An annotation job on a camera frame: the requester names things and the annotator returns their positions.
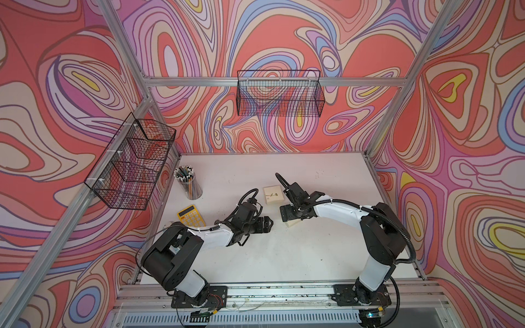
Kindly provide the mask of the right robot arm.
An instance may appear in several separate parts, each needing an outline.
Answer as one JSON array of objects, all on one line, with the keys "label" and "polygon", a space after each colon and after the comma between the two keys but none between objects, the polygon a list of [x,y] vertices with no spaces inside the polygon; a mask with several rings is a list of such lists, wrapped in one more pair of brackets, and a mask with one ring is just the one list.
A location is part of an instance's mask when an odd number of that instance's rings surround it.
[{"label": "right robot arm", "polygon": [[362,232],[369,258],[351,289],[354,301],[360,305],[373,303],[397,265],[411,264],[416,259],[409,232],[384,203],[361,206],[318,191],[309,194],[297,183],[285,183],[284,195],[290,201],[280,207],[284,222],[322,217]]}]

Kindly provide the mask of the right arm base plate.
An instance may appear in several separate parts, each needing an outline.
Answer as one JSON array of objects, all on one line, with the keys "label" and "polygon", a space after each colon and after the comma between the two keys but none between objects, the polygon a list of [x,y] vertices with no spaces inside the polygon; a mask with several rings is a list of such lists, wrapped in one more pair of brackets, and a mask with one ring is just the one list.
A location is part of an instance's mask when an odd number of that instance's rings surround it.
[{"label": "right arm base plate", "polygon": [[390,294],[385,286],[381,284],[376,291],[370,291],[358,284],[336,284],[333,285],[334,292],[330,295],[332,301],[338,306],[364,306],[364,307],[388,307],[392,304]]}]

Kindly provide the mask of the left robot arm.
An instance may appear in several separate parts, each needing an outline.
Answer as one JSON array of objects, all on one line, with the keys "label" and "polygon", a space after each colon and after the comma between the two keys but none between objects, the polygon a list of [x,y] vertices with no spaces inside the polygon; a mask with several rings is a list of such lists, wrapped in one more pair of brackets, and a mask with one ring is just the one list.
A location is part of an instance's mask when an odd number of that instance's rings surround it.
[{"label": "left robot arm", "polygon": [[198,254],[234,245],[242,247],[250,236],[270,233],[273,220],[261,212],[257,202],[249,200],[211,227],[192,228],[175,222],[145,251],[139,266],[167,292],[182,292],[193,299],[207,297],[208,281],[192,269]]}]

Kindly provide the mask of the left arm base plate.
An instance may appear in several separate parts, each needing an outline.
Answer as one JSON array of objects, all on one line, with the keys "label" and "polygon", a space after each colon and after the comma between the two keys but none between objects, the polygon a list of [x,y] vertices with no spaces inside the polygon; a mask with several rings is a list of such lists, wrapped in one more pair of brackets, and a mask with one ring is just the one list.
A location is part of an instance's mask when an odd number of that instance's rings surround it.
[{"label": "left arm base plate", "polygon": [[176,291],[172,297],[171,308],[220,310],[226,306],[227,296],[226,285],[206,285],[195,297],[190,297],[183,291]]}]

